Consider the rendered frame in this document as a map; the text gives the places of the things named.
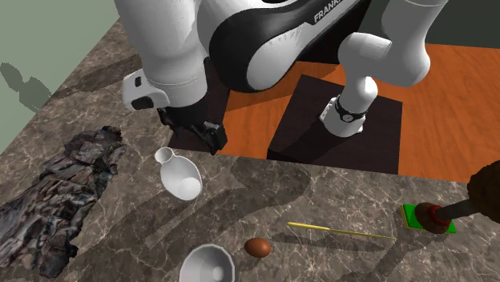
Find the white vase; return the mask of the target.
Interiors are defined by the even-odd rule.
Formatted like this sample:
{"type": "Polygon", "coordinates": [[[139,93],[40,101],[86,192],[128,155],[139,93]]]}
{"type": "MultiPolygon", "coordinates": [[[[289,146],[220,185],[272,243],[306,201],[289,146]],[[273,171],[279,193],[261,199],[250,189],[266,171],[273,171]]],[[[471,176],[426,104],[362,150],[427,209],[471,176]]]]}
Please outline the white vase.
{"type": "Polygon", "coordinates": [[[202,179],[197,166],[188,158],[176,155],[170,147],[161,147],[155,153],[160,164],[160,178],[164,188],[177,199],[194,200],[202,190],[202,179]]]}

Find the white bowl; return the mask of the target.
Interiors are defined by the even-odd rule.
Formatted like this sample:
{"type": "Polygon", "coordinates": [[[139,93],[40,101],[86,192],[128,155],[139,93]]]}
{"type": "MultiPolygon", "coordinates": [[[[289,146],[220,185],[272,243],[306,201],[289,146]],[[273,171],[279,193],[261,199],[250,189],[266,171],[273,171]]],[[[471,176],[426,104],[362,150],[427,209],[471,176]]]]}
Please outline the white bowl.
{"type": "Polygon", "coordinates": [[[183,261],[178,282],[236,282],[236,266],[221,246],[202,244],[183,261]]]}

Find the brown egg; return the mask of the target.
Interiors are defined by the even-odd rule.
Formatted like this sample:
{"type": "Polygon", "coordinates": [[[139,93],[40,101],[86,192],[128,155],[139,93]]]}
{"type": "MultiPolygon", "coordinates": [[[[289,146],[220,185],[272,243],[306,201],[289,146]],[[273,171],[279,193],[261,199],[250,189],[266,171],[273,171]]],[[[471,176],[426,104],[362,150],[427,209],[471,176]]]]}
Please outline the brown egg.
{"type": "Polygon", "coordinates": [[[250,256],[264,258],[270,254],[272,247],[267,240],[256,237],[245,242],[244,250],[250,256]]]}

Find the dark patterned crumpled cloth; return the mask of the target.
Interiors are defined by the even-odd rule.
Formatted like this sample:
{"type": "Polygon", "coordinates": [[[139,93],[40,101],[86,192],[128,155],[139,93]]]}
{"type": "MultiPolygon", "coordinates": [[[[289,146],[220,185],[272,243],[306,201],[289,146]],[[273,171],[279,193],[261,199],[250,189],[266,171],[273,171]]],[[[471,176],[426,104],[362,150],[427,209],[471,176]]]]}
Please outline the dark patterned crumpled cloth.
{"type": "Polygon", "coordinates": [[[21,195],[0,206],[0,268],[21,264],[57,277],[76,257],[71,241],[118,173],[127,147],[117,127],[82,131],[21,195]]]}

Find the thin yellow stick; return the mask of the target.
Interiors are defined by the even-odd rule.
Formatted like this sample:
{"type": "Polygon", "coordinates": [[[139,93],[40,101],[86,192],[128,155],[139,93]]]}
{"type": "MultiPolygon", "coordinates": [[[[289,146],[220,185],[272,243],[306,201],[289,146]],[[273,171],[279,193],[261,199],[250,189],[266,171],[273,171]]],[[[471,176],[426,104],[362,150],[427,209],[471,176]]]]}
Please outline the thin yellow stick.
{"type": "Polygon", "coordinates": [[[339,229],[327,228],[327,227],[323,227],[323,226],[312,225],[312,224],[303,224],[303,223],[296,223],[296,222],[287,222],[286,224],[289,227],[294,227],[294,228],[304,228],[304,229],[310,229],[310,230],[334,232],[334,233],[345,234],[345,235],[367,236],[367,237],[382,238],[382,239],[389,239],[389,240],[396,240],[397,239],[397,238],[391,237],[391,236],[381,236],[381,235],[374,235],[374,234],[362,233],[362,232],[351,232],[351,231],[345,231],[345,230],[339,230],[339,229]]]}

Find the dark robot stand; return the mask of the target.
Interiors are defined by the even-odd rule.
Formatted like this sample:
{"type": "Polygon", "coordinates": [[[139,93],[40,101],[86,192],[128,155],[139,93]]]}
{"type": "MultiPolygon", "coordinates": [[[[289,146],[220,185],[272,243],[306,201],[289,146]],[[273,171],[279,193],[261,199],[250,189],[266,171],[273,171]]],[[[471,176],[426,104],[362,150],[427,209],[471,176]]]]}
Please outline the dark robot stand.
{"type": "Polygon", "coordinates": [[[397,174],[402,103],[378,96],[363,131],[348,138],[330,134],[320,113],[342,85],[302,75],[268,147],[267,158],[397,174]]]}

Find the brown dumbbell-shaped object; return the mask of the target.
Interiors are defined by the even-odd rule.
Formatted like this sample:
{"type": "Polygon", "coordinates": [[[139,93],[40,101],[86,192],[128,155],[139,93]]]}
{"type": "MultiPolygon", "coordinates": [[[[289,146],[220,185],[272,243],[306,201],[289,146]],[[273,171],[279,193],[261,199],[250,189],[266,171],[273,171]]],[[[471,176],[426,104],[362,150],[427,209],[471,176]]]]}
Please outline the brown dumbbell-shaped object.
{"type": "Polygon", "coordinates": [[[500,160],[481,168],[466,185],[468,198],[447,206],[419,203],[413,213],[424,230],[444,234],[453,220],[480,213],[500,224],[500,160]]]}

